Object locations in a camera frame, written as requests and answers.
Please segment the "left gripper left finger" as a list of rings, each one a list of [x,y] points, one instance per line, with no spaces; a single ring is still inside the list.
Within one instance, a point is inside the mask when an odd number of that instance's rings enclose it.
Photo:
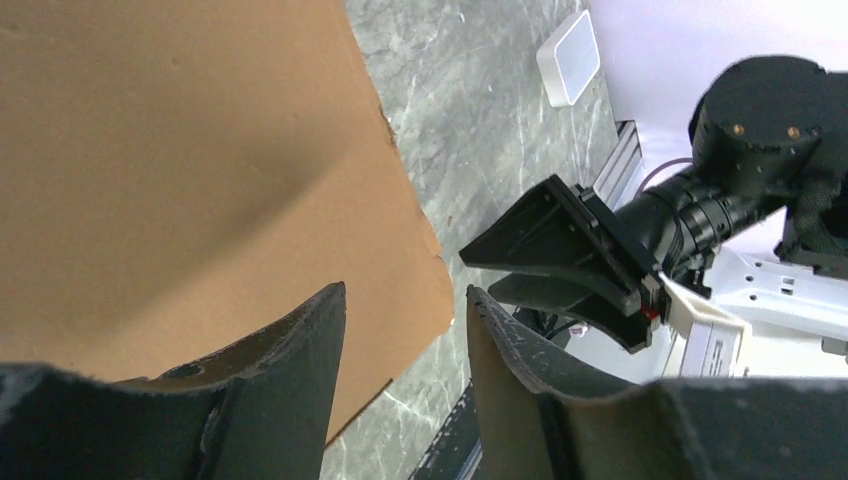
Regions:
[[[316,479],[346,323],[332,283],[163,375],[104,382],[1,367],[5,479]]]

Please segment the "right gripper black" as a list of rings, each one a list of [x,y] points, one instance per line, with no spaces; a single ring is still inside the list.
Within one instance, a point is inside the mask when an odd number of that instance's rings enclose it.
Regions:
[[[641,311],[626,263],[648,261],[654,276],[691,281],[741,231],[742,199],[689,169],[616,212],[592,189],[552,175],[459,256],[469,267],[508,274],[488,287],[497,301],[585,322],[637,353],[652,345],[652,321]]]

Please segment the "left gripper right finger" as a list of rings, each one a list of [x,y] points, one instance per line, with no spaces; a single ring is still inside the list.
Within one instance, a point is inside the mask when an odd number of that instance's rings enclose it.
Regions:
[[[471,286],[467,343],[487,479],[843,479],[847,384],[635,385],[567,354]]]

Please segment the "brown cardboard box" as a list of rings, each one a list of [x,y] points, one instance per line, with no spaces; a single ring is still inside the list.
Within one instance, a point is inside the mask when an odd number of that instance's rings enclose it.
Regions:
[[[336,437],[454,317],[342,2],[2,3],[3,360],[156,377],[332,282]]]

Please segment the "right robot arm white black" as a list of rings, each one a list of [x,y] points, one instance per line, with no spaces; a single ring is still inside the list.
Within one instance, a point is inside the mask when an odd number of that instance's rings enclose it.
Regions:
[[[551,176],[461,252],[548,341],[632,383],[847,375],[847,76],[741,60],[692,162],[617,208]]]

